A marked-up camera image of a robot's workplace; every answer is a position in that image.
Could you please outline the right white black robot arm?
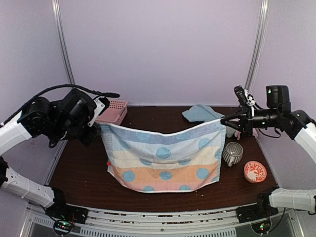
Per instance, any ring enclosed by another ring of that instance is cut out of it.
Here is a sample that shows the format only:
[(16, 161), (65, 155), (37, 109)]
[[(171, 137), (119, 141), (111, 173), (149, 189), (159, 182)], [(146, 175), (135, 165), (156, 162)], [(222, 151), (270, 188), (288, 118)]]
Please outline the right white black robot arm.
[[(285, 132), (300, 145), (312, 160), (316, 159), (316, 122), (303, 110), (291, 110), (289, 89), (286, 85), (266, 86), (267, 108), (257, 105), (254, 97), (242, 86), (234, 87), (239, 107), (230, 116), (220, 119), (220, 123), (251, 136), (252, 130), (273, 128), (277, 134)], [(253, 214), (265, 217), (272, 208), (289, 208), (316, 213), (315, 190), (293, 190), (270, 188), (257, 196)]]

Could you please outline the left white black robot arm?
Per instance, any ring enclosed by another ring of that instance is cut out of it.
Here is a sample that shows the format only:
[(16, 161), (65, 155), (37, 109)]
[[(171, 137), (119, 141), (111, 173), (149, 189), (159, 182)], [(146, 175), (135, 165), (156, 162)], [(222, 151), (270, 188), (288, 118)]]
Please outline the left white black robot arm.
[[(87, 93), (73, 88), (63, 99), (50, 102), (41, 94), (34, 96), (0, 126), (0, 153), (44, 135), (49, 148), (60, 141), (79, 140), (89, 146), (100, 131), (95, 122), (109, 106), (104, 95), (92, 99)], [(0, 187), (21, 198), (51, 208), (60, 219), (71, 215), (62, 190), (38, 184), (20, 175), (4, 160), (0, 160)]]

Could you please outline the blue polka dot striped towel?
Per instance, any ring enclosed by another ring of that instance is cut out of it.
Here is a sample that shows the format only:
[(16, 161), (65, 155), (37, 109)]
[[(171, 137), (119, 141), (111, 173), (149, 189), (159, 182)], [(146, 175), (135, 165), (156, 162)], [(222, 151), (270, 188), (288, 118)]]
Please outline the blue polka dot striped towel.
[(142, 193), (187, 193), (220, 179), (226, 128), (216, 119), (163, 134), (101, 125), (108, 172), (124, 187)]

